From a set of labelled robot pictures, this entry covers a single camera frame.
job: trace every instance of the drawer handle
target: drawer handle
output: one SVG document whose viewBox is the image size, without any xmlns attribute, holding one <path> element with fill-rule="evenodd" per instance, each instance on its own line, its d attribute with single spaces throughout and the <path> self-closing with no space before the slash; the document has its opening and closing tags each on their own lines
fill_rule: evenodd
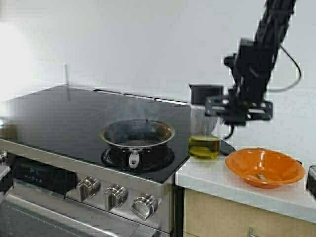
<svg viewBox="0 0 316 237">
<path fill-rule="evenodd" d="M 248 237 L 258 237 L 258 236 L 255 236 L 252 232 L 253 232 L 253 228 L 250 227 L 249 232 L 248 232 Z"/>
</svg>

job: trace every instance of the stainless steel oven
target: stainless steel oven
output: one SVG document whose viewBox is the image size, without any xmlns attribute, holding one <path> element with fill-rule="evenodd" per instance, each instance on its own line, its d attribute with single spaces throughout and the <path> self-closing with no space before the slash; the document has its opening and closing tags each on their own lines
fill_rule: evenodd
<svg viewBox="0 0 316 237">
<path fill-rule="evenodd" d="M 188 159 L 185 103 L 57 86 L 3 108 L 0 153 L 14 186 L 1 206 L 1 236 L 182 235 L 174 173 Z M 167 144 L 138 154 L 141 168 L 124 165 L 128 152 L 100 138 L 108 124 L 131 117 L 174 129 Z"/>
<path fill-rule="evenodd" d="M 111 183 L 95 179 L 98 190 L 82 198 L 80 181 L 86 175 L 25 157 L 8 154 L 13 187 L 0 204 L 0 237 L 169 237 L 173 225 L 173 194 L 158 198 L 159 211 L 141 220 L 132 211 L 141 193 L 127 189 L 119 208 L 108 209 Z"/>
<path fill-rule="evenodd" d="M 1 237 L 165 237 L 166 234 L 50 191 L 15 182 L 0 205 Z"/>
</svg>

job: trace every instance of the yellow liquid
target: yellow liquid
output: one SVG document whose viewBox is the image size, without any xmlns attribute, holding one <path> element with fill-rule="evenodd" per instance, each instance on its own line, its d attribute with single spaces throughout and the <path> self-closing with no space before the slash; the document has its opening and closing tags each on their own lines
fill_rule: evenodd
<svg viewBox="0 0 316 237">
<path fill-rule="evenodd" d="M 220 140 L 215 136 L 191 136 L 189 153 L 196 158 L 216 159 L 219 154 Z"/>
</svg>

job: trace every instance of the plastic bowl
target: plastic bowl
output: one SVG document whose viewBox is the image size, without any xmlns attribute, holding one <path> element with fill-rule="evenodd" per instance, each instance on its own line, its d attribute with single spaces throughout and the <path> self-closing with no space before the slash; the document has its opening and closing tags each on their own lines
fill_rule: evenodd
<svg viewBox="0 0 316 237">
<path fill-rule="evenodd" d="M 248 184 L 262 189 L 292 184 L 305 175 L 303 166 L 297 160 L 262 148 L 242 149 L 231 153 L 225 163 Z"/>
</svg>

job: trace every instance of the pan handle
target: pan handle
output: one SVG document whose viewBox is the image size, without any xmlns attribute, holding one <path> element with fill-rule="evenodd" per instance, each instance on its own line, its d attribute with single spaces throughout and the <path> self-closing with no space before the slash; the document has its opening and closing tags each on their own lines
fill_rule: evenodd
<svg viewBox="0 0 316 237">
<path fill-rule="evenodd" d="M 131 167 L 132 169 L 136 169 L 139 165 L 139 159 L 140 159 L 139 151 L 132 150 L 128 158 L 129 167 Z"/>
</svg>

